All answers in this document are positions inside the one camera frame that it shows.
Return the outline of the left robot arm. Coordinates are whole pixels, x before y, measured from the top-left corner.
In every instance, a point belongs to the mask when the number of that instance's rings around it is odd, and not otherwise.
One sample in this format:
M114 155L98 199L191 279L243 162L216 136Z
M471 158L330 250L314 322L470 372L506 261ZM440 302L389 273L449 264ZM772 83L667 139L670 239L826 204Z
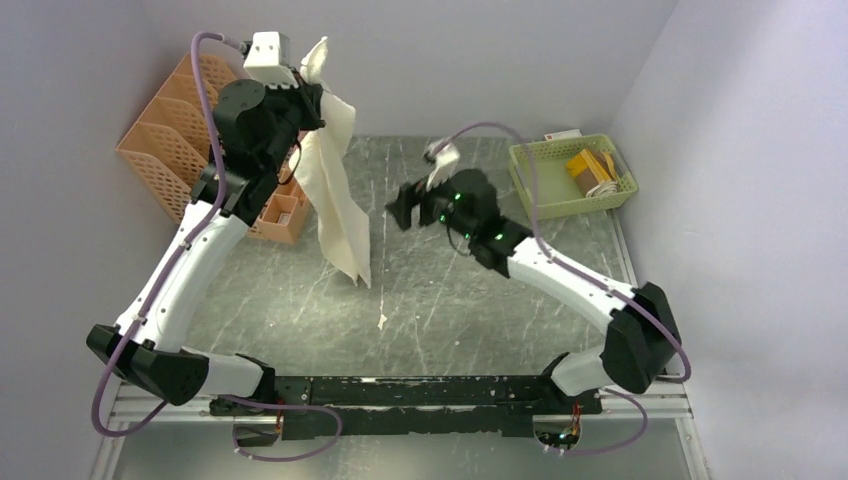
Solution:
M244 355L195 352L185 343L206 290L277 189L300 134L324 127L323 93L317 84L283 88L256 80L236 80L219 93L210 162L175 238L132 305L86 339L117 377L175 406L210 394L236 396L254 416L273 409L271 367Z

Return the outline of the cream white towel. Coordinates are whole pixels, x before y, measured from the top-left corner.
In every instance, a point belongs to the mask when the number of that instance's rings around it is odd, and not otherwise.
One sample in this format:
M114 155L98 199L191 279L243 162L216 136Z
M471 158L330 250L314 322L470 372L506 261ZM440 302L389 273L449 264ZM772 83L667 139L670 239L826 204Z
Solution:
M302 79L323 89L319 113L325 125L302 139L295 180L317 214L318 241L325 259L355 284L371 287L369 216L354 201L343 164L356 109L323 80L328 56L328 38L324 36L301 60Z

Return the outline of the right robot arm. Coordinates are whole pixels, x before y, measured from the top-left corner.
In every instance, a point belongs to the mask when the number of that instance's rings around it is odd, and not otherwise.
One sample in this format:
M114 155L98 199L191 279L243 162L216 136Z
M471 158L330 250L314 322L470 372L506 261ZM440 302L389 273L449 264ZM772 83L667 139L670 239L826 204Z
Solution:
M542 406L562 414L578 395L616 386L642 394L657 381L682 342L665 292L610 279L556 252L529 228L499 209L495 187L478 169L465 169L429 187L425 179L403 184L387 212L398 227L441 224L463 236L484 268L533 286L586 318L603 337L601 346L553 361L539 391Z

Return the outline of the orange plastic file organizer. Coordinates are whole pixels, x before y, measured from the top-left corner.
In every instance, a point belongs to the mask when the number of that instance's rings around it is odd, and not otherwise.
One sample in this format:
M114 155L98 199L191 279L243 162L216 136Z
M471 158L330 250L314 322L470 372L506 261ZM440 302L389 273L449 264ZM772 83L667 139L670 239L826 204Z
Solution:
M168 217L178 224L191 187L208 163L210 142L185 55L116 147ZM311 204L296 181L279 185L248 235L294 244Z

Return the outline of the yellow brown bear towel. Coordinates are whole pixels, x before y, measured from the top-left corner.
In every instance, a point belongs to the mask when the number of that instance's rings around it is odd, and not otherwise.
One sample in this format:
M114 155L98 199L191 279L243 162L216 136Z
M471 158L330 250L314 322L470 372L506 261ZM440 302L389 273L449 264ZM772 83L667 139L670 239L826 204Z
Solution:
M609 152L584 148L566 162L565 170L584 198L619 192L619 175Z

